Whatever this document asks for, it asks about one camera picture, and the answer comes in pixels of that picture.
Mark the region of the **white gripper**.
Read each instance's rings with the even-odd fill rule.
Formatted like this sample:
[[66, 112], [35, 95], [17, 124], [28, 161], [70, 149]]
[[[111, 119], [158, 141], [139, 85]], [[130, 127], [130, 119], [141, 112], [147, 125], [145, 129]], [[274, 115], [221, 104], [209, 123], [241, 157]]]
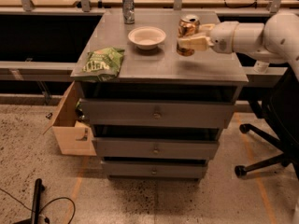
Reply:
[[198, 32], [207, 36], [186, 36], [178, 39], [178, 44], [184, 49], [205, 51], [212, 47], [218, 53], [230, 54], [233, 52], [233, 41], [238, 21], [225, 21], [214, 25], [213, 23], [202, 24]]

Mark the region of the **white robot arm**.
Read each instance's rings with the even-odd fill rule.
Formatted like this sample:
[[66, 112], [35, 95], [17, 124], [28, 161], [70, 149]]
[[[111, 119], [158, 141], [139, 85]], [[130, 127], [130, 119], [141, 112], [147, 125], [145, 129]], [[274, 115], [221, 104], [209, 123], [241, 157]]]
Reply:
[[237, 165], [235, 174], [242, 178], [247, 173], [277, 163], [292, 165], [299, 176], [299, 17], [293, 13], [277, 13], [267, 23], [225, 21], [204, 24], [193, 35], [178, 39], [185, 49], [213, 49], [218, 53], [243, 53], [257, 61], [287, 63], [289, 68], [262, 101], [262, 118], [275, 132], [270, 135], [245, 123], [242, 133], [253, 131], [279, 149], [276, 157], [250, 166]]

